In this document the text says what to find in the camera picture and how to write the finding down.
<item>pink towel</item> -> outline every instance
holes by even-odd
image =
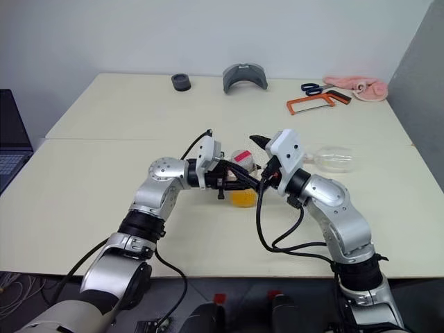
[[[377,78],[366,78],[365,76],[335,78],[327,76],[323,80],[328,85],[334,85],[343,89],[353,89],[353,94],[362,101],[383,101],[389,94],[387,84]]]

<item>blue scissors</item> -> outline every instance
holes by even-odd
[[[333,85],[317,85],[316,83],[304,83],[300,86],[307,96],[320,94],[324,89],[332,88]]]

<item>laptop keyboard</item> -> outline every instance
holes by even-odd
[[[0,175],[9,175],[23,157],[22,154],[0,155]]]

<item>white table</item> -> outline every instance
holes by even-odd
[[[253,143],[222,135],[228,153]],[[92,246],[117,230],[149,164],[179,156],[187,142],[49,139],[0,198],[0,269],[65,274]],[[309,151],[319,145],[307,145]],[[348,186],[356,208],[368,219],[379,253],[390,258],[390,278],[444,276],[444,195],[409,145],[347,145],[355,150],[354,172],[334,176]],[[309,172],[318,172],[307,165]],[[162,255],[190,276],[327,277],[322,261],[268,253],[255,229],[254,208],[240,209],[216,199],[215,191],[179,195],[159,241]],[[263,206],[268,241],[294,222],[296,211],[272,191]],[[307,216],[287,245],[321,240]],[[317,253],[327,254],[325,248]],[[175,276],[155,259],[154,276]],[[84,273],[87,265],[79,270]]]
[[[260,164],[266,156],[248,136],[294,128],[308,151],[326,144],[354,150],[355,171],[324,176],[349,188],[377,251],[391,260],[381,263],[385,274],[444,276],[444,195],[388,103],[353,99],[291,116],[285,102],[303,96],[300,84],[306,82],[312,80],[270,80],[267,91],[242,83],[225,95],[221,78],[192,77],[190,91],[176,92],[169,76],[97,76],[0,197],[0,270],[65,274],[117,230],[149,164],[180,156],[207,128],[228,155],[248,148]],[[321,173],[309,165],[306,170]],[[268,241],[295,217],[283,198],[267,193]],[[184,191],[159,249],[190,276],[332,275],[324,262],[266,252],[254,218],[254,208],[235,208],[217,200],[216,192]],[[321,239],[307,217],[287,245]],[[152,264],[154,276],[176,275],[155,259]]]

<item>laptop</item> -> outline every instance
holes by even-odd
[[[0,89],[0,194],[33,155],[14,96]]]

